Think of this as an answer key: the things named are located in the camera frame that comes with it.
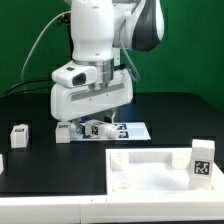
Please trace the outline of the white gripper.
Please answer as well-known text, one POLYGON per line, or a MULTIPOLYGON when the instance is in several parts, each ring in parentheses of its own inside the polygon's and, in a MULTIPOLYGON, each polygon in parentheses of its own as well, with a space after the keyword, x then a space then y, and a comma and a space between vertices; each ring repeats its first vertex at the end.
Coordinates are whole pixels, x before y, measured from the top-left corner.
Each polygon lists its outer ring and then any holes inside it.
POLYGON ((55 84, 51 90, 51 114, 59 121, 72 120, 76 133, 82 134, 81 117, 110 109, 107 117, 113 124, 116 107, 130 103, 132 98, 131 77, 123 69, 116 71, 109 85, 100 90, 90 90, 87 86, 69 89, 55 84))

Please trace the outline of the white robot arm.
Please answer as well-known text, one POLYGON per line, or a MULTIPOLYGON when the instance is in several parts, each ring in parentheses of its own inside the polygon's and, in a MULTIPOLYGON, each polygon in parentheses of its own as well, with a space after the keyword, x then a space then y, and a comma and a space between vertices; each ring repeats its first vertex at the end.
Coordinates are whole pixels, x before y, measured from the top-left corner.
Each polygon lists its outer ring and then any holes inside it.
POLYGON ((160 0, 66 0, 71 6, 72 60, 55 70, 51 114, 82 131, 84 116, 131 102, 132 65, 114 68, 115 48, 148 52, 164 35, 160 0))

